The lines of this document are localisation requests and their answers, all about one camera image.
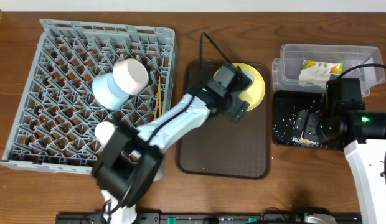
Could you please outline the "rice and peanut waste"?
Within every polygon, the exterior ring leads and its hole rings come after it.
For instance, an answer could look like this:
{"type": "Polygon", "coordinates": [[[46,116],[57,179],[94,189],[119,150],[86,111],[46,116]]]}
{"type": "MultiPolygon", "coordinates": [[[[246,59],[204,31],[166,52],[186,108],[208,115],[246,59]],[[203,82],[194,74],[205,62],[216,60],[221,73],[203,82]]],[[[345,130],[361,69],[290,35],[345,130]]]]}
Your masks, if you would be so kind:
{"type": "Polygon", "coordinates": [[[322,148],[319,140],[306,140],[293,137],[293,126],[298,112],[320,111],[323,102],[319,99],[274,98],[273,99],[273,142],[285,146],[322,148]]]}

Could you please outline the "yellow plate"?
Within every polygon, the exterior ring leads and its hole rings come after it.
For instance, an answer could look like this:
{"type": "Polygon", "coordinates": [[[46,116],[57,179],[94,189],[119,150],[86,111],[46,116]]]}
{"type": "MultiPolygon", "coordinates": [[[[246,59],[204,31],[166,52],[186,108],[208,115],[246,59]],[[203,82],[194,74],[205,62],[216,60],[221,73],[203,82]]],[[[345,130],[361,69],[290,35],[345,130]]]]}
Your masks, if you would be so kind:
{"type": "Polygon", "coordinates": [[[249,64],[225,63],[212,78],[226,90],[226,102],[231,95],[237,95],[240,99],[247,101],[250,106],[246,111],[257,107],[265,97],[265,80],[261,73],[249,64]]]}

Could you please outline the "wooden chopstick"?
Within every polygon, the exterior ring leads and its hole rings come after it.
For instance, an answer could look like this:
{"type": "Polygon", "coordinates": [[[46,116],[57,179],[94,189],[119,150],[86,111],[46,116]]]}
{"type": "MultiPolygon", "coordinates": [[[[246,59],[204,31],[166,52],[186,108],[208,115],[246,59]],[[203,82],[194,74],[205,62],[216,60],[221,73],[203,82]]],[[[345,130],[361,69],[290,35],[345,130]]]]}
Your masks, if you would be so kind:
{"type": "Polygon", "coordinates": [[[153,117],[153,120],[155,120],[157,117],[157,103],[155,103],[155,109],[154,109],[154,117],[153,117]]]}
{"type": "Polygon", "coordinates": [[[157,115],[156,117],[159,118],[162,115],[162,97],[161,97],[161,75],[159,76],[158,80],[158,95],[157,95],[157,115]]]}

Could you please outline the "white pink bowl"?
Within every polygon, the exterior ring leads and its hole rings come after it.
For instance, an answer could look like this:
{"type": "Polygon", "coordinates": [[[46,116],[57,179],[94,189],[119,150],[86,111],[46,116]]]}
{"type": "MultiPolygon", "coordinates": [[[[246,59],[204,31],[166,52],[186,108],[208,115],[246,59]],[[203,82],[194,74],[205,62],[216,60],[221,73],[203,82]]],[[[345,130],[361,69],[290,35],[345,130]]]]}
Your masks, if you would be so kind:
{"type": "Polygon", "coordinates": [[[129,95],[138,95],[149,82],[145,66],[133,58],[116,62],[113,77],[119,88],[129,95]]]}

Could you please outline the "light blue bowl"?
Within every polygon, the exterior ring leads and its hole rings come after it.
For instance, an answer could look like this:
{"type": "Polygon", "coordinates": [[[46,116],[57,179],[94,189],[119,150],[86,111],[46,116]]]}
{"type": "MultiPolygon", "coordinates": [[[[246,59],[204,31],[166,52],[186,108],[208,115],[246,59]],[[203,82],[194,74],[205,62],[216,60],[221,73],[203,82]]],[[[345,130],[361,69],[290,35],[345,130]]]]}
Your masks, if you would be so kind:
{"type": "Polygon", "coordinates": [[[97,76],[92,82],[92,91],[99,104],[110,110],[121,108],[131,96],[118,86],[113,73],[97,76]]]}

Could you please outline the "white cup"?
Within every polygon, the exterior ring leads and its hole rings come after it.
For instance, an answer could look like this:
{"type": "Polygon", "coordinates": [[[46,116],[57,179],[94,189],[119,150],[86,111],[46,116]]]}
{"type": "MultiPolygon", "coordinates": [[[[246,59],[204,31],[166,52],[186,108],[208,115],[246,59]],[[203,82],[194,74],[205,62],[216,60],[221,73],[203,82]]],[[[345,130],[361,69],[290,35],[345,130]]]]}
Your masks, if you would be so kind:
{"type": "Polygon", "coordinates": [[[106,146],[117,126],[109,121],[100,122],[94,130],[95,137],[102,146],[106,146]]]}

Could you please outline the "green snack wrapper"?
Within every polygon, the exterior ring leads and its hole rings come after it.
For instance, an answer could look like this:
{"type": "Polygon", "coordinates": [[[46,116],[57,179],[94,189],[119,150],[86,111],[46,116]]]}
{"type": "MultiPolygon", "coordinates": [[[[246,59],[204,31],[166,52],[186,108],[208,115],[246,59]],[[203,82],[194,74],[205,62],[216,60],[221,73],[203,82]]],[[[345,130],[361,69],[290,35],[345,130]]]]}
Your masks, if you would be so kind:
{"type": "Polygon", "coordinates": [[[343,72],[344,64],[342,62],[332,63],[332,62],[319,62],[314,60],[304,60],[303,61],[303,69],[307,69],[309,67],[319,65],[324,66],[330,69],[330,73],[334,75],[340,75],[343,72]]]}

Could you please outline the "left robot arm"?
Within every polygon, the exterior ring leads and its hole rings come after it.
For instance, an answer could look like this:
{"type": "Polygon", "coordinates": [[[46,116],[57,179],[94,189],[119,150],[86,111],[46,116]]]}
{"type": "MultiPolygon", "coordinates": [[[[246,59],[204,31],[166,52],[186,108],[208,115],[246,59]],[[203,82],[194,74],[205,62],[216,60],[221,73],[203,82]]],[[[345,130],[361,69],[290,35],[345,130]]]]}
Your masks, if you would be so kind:
{"type": "Polygon", "coordinates": [[[239,96],[254,81],[241,66],[225,62],[215,75],[190,87],[178,104],[148,124],[133,129],[99,123],[95,137],[103,150],[92,176],[105,198],[103,223],[133,223],[135,205],[159,178],[166,151],[219,113],[237,122],[249,107],[239,96]]]}

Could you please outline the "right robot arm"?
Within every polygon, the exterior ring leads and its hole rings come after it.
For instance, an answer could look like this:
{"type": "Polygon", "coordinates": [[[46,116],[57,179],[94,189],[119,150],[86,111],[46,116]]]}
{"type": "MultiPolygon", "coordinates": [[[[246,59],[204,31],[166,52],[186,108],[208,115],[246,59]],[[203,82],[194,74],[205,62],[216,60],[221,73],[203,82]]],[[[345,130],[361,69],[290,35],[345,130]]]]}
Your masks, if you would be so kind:
{"type": "Polygon", "coordinates": [[[293,135],[342,150],[363,223],[386,223],[386,113],[366,110],[358,78],[327,81],[325,97],[321,114],[301,112],[293,135]]]}

